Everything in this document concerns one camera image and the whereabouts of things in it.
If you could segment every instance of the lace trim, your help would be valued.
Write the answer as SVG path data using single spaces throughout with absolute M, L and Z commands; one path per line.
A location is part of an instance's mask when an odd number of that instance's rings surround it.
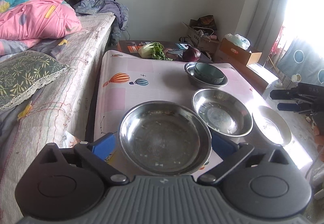
M 44 87 L 45 85 L 51 83 L 52 81 L 56 80 L 62 74 L 67 73 L 69 69 L 70 69 L 69 67 L 65 67 L 65 68 L 59 70 L 58 72 L 52 73 L 49 76 L 40 78 L 32 86 L 30 86 L 27 90 L 25 90 L 22 94 L 13 98 L 6 105 L 0 107 L 0 111 L 17 106 L 20 103 L 22 103 L 23 101 L 29 99 L 36 92 L 37 89 L 40 89 L 40 88 Z

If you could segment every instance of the green floral pillowcase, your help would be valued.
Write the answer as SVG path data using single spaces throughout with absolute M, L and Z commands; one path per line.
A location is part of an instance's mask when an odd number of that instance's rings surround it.
M 67 65 L 36 51 L 20 52 L 0 62 L 0 111 L 22 103 L 67 70 Z

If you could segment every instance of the leafy green vegetable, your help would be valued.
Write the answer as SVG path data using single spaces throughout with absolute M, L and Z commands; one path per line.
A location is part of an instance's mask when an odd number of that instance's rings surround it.
M 163 53 L 163 45 L 161 45 L 158 42 L 152 43 L 152 58 L 153 59 L 159 59 L 159 60 L 172 60 L 172 58 L 167 58 L 165 54 Z
M 158 42 L 153 42 L 148 45 L 144 45 L 140 47 L 138 53 L 142 58 L 153 58 L 159 60 L 172 60 L 171 58 L 167 58 L 163 53 L 163 45 Z

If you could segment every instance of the mattress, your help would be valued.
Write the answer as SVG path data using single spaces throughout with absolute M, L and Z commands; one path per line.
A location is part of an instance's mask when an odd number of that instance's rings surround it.
M 71 70 L 46 85 L 33 98 L 32 109 L 12 130 L 6 141 L 4 169 L 0 171 L 0 223 L 16 223 L 22 214 L 15 201 L 15 187 L 46 143 L 60 148 L 84 138 L 94 82 L 111 25 L 113 13 L 82 16 L 82 30 L 69 35 L 65 48 L 56 55 Z

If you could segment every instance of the hot air balloon print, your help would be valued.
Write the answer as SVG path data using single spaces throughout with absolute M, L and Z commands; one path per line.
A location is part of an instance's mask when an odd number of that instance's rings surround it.
M 202 167 L 200 167 L 199 170 L 204 170 L 205 166 L 208 165 L 208 164 L 209 164 L 209 160 L 207 160 L 207 162 Z
M 138 85 L 141 85 L 141 86 L 148 85 L 148 81 L 145 80 L 145 79 L 137 79 L 134 82 L 129 82 L 129 83 L 130 83 L 130 85 L 134 85 L 134 84 L 138 84 Z
M 109 81 L 103 84 L 103 87 L 107 86 L 109 83 L 125 83 L 129 81 L 129 75 L 126 73 L 117 73 L 111 77 Z

